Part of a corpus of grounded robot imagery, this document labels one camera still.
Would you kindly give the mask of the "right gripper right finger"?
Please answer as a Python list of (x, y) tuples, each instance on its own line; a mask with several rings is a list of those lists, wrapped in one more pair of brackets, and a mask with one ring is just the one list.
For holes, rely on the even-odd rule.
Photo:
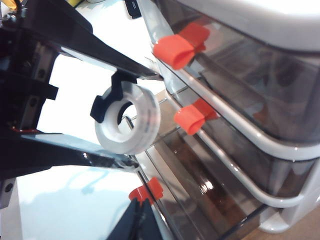
[(162, 240), (162, 235), (152, 210), (150, 201), (146, 199), (141, 206), (137, 230), (138, 240)]

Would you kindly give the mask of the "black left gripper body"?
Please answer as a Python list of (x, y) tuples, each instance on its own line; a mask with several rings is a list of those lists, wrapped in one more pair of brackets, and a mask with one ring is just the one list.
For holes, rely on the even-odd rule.
[[(37, 130), (47, 99), (58, 88), (49, 83), (55, 48), (23, 28), (19, 14), (8, 14), (0, 28), (0, 135), (45, 134)], [(0, 206), (8, 207), (17, 177), (0, 179)]]

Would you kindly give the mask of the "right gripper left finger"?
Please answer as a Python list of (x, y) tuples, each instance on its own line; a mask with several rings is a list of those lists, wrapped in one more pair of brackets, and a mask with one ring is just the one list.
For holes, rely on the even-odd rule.
[(122, 217), (115, 225), (112, 232), (107, 237), (107, 240), (129, 240), (135, 225), (137, 210), (138, 201), (136, 198), (134, 198), (124, 211)]

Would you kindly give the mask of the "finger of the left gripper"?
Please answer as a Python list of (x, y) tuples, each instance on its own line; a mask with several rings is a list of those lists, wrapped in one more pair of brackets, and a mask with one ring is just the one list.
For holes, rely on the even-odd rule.
[(89, 166), (134, 171), (138, 163), (125, 154), (61, 133), (2, 133), (0, 178), (7, 180), (56, 166)]
[(65, 0), (29, 0), (24, 28), (44, 38), (62, 52), (112, 71), (122, 71), (142, 80), (163, 80), (156, 71), (105, 44), (93, 28)]

